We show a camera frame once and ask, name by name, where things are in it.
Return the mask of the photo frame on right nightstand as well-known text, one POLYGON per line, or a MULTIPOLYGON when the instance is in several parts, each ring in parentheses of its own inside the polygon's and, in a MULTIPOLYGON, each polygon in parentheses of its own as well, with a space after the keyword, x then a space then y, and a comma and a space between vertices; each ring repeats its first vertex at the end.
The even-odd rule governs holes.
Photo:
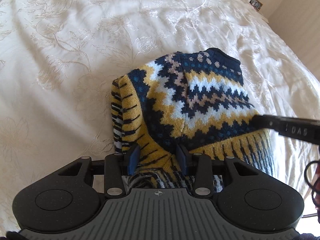
POLYGON ((250 0, 249 2, 252 7, 256 10, 256 11, 259 11, 261 9, 261 7, 263 6, 263 4, 258 1, 258 0, 250 0))

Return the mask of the white floral bedspread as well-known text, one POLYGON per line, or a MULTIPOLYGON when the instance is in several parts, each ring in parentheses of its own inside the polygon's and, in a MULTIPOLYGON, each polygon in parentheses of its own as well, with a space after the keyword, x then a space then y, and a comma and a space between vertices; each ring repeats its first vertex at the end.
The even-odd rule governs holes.
POLYGON ((246 0, 1 0, 1 234, 16 194, 114 151, 113 80, 219 48, 260 113, 319 118, 319 82, 246 0))

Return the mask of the navy yellow white patterned sweater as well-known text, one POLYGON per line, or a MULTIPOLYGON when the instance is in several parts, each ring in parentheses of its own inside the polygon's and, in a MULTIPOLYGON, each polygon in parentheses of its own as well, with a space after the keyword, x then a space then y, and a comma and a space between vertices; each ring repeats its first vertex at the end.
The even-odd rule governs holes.
POLYGON ((233 156, 272 176, 270 134, 252 124, 257 110, 244 89, 240 61, 217 48, 164 55, 115 79, 114 145, 140 146, 128 189, 193 187, 174 155, 177 145, 214 160, 233 156))

